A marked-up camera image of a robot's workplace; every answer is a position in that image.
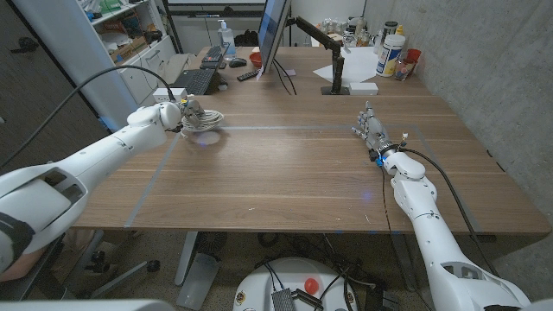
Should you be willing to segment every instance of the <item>wooden tabletop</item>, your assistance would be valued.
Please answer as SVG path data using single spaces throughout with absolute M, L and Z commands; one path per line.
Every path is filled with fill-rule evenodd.
M 202 50 L 193 66 L 207 49 Z M 248 58 L 250 48 L 239 48 Z M 313 70 L 330 64 L 323 48 L 280 48 L 277 59 L 298 96 L 275 70 L 259 81 L 236 81 L 248 66 L 220 71 L 228 89 L 197 99 L 225 114 L 216 131 L 169 134 L 138 155 L 92 195 L 75 226 L 251 232 L 412 232 L 382 171 L 351 132 L 370 100 L 392 139 L 434 158 L 448 173 L 477 232 L 544 235 L 545 217 L 440 98 L 416 77 L 375 77 L 378 96 L 322 96 L 330 83 Z M 424 159 L 450 229 L 467 233 L 446 183 Z

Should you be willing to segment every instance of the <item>white box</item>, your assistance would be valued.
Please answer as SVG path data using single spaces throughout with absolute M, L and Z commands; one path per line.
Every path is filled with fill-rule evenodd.
M 349 84 L 350 95 L 376 95 L 378 94 L 378 87 L 376 83 L 365 82 L 352 82 Z
M 175 96 L 175 100 L 177 103 L 180 103 L 181 100 L 187 98 L 187 90 L 185 90 L 184 88 L 171 87 L 171 92 L 173 93 L 173 96 Z M 155 90 L 154 99 L 156 100 L 156 103 L 169 101 L 169 94 L 167 93 L 167 89 L 165 87 L 160 87 Z

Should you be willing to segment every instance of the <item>gray wall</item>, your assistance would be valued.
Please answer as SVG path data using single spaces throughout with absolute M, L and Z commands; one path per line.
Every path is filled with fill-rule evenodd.
M 553 223 L 553 1 L 369 0 L 372 33 L 404 26 L 416 75 L 444 98 Z M 553 296 L 553 235 L 495 260 L 531 299 Z

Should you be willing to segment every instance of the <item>robotic arm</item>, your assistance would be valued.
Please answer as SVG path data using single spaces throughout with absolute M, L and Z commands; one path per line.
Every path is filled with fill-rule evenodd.
M 407 135 L 399 145 L 391 143 L 369 102 L 359 113 L 359 125 L 361 130 L 353 128 L 353 132 L 366 142 L 371 160 L 393 176 L 394 198 L 413 224 L 436 310 L 529 306 L 516 285 L 488 273 L 462 253 L 435 204 L 437 191 L 424 175 L 424 166 L 399 151 Z
M 142 107 L 127 117 L 129 125 L 66 159 L 0 176 L 0 272 L 59 237 L 100 182 L 131 157 L 165 143 L 165 130 L 179 131 L 183 117 L 195 117 L 188 104 L 203 111 L 195 100 Z

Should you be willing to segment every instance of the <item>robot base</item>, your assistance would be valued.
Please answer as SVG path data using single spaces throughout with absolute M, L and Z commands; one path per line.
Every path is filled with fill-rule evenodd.
M 276 272 L 285 289 L 294 291 L 300 289 L 307 291 L 304 288 L 305 282 L 309 278 L 313 278 L 319 284 L 319 289 L 313 294 L 314 297 L 320 298 L 325 288 L 338 276 L 336 272 L 328 268 L 322 263 L 314 260 L 288 257 L 280 258 L 269 263 L 270 267 Z M 276 277 L 276 291 L 281 290 L 280 284 Z M 348 293 L 353 297 L 352 288 L 348 285 Z M 234 296 L 234 311 L 244 310 L 274 310 L 271 294 L 273 293 L 273 283 L 270 278 L 270 272 L 265 266 L 255 269 L 248 275 L 238 286 L 236 295 Z M 313 307 L 299 299 L 294 300 L 296 311 L 313 311 Z M 351 302 L 352 309 L 358 310 L 355 301 Z M 344 300 L 344 279 L 338 279 L 325 294 L 322 299 L 322 306 L 325 311 L 347 310 L 346 301 Z

